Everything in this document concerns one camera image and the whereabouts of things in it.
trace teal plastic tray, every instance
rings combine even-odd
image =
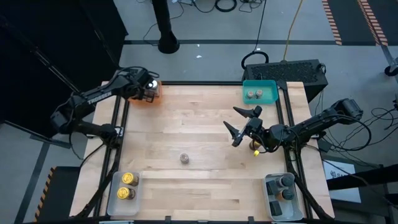
[[[262,90],[261,98],[247,98],[249,91],[254,93]],[[271,104],[278,100],[278,88],[274,80],[245,80],[243,81],[243,103],[244,104]]]

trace yellow lid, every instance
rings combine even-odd
[[[121,187],[118,190],[118,198],[126,199],[130,195],[130,190],[127,187]]]
[[[122,182],[125,184],[131,184],[134,181],[134,175],[132,173],[125,173],[122,176]]]

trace wooden tabletop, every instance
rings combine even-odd
[[[310,117],[302,83],[288,83],[294,121]],[[131,220],[270,220],[262,194],[261,179],[267,174],[286,171],[284,151],[254,157],[249,138],[239,147],[223,121],[238,129],[247,119],[233,106],[253,108],[242,101],[241,86],[163,86],[161,105],[130,104],[123,142],[120,171],[142,171],[144,184],[140,212]],[[287,115],[280,91],[285,123]],[[115,97],[97,104],[96,124],[110,123]],[[278,123],[275,104],[263,105],[260,118],[268,128]],[[121,120],[123,103],[119,110]],[[90,139],[85,156],[101,144]],[[80,172],[70,215],[76,215],[98,188],[105,150],[98,151]],[[179,160],[189,156],[189,164]],[[320,153],[302,150],[302,161],[309,191],[323,209],[334,217]],[[300,208],[305,215],[302,195],[296,187]],[[105,191],[101,215],[105,214],[108,192]]]

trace concrete floor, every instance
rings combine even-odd
[[[114,0],[129,35],[126,40],[142,40],[150,25],[155,22],[150,1],[139,4],[137,1]],[[202,10],[211,8],[214,0],[197,0]],[[285,40],[287,31],[299,0],[267,0],[266,13],[261,32],[262,40]],[[231,13],[217,10],[202,14],[193,6],[183,5],[184,14],[172,21],[175,35],[181,40],[255,40],[261,18],[262,6],[248,14],[237,9]],[[179,15],[181,8],[170,2],[171,16]],[[159,38],[159,31],[154,27],[147,40]],[[322,8],[321,0],[304,1],[292,33],[292,40],[333,40],[331,30]],[[270,62],[282,60],[284,45],[259,45],[270,56]],[[157,47],[150,45],[125,45],[120,59],[120,66],[139,65],[160,74],[161,80],[240,80],[243,70],[241,59],[254,48],[246,44],[183,44],[172,55],[159,53]],[[393,56],[398,56],[398,47],[389,47]],[[329,85],[325,88],[323,107],[330,106],[342,98],[353,98],[364,110],[363,120],[370,118],[372,108],[391,109],[394,94],[398,91],[395,78],[382,74],[387,61],[380,47],[347,47],[337,45],[291,45],[287,60],[319,59],[327,66]],[[261,63],[263,58],[253,57],[248,63]],[[318,98],[310,103],[314,114]],[[385,136],[388,121],[376,121],[370,127],[373,141]],[[331,128],[337,140],[344,140],[353,129],[351,126],[337,125]],[[398,163],[394,151],[398,143],[396,134],[385,141],[354,152],[353,155],[367,162],[391,165]],[[67,141],[66,136],[56,136]],[[354,147],[364,143],[366,133],[359,134],[346,146]],[[79,134],[73,135],[73,145],[80,156],[84,154],[86,139]],[[6,124],[0,126],[0,178],[7,185],[2,185],[0,197],[0,216],[2,223],[13,223],[19,205],[24,196],[30,176],[39,156],[42,143],[29,139],[29,135]],[[33,220],[35,208],[44,187],[45,177],[52,166],[78,166],[80,161],[70,149],[51,146],[24,221]],[[397,188],[390,185],[390,191]],[[349,218],[364,223],[377,223],[374,217],[364,217],[352,212],[336,211],[342,218]]]

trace jar with yellow lid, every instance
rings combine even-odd
[[[122,182],[124,184],[128,184],[128,185],[135,187],[138,185],[139,178],[137,176],[135,176],[134,174],[127,172],[127,173],[123,174]]]
[[[136,191],[134,189],[121,187],[118,190],[118,198],[120,199],[133,199],[135,196],[136,196]]]

